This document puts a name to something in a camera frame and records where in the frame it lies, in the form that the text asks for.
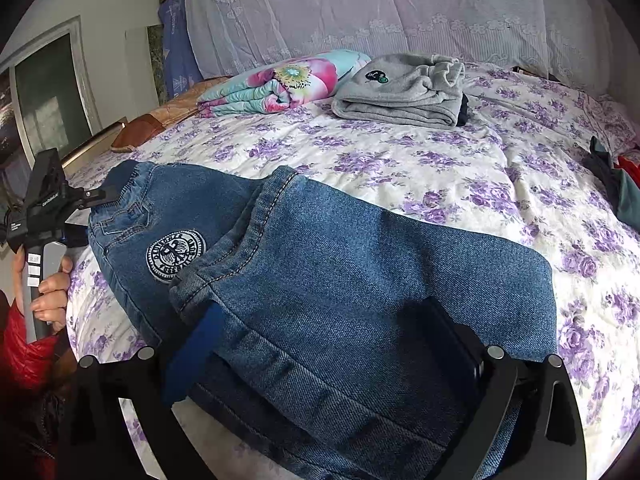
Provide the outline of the person's left hand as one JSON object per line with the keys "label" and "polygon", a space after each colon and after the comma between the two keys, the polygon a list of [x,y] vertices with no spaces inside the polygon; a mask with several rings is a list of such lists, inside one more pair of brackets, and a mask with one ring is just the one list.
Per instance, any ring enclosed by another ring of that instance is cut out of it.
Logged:
{"label": "person's left hand", "polygon": [[[22,291],[22,271],[25,266],[25,252],[21,247],[13,257],[12,283],[17,310],[24,314]],[[48,324],[52,333],[57,334],[66,325],[67,293],[70,289],[70,272],[73,261],[69,256],[61,260],[58,272],[43,280],[39,287],[40,296],[30,302],[28,312],[39,321]]]}

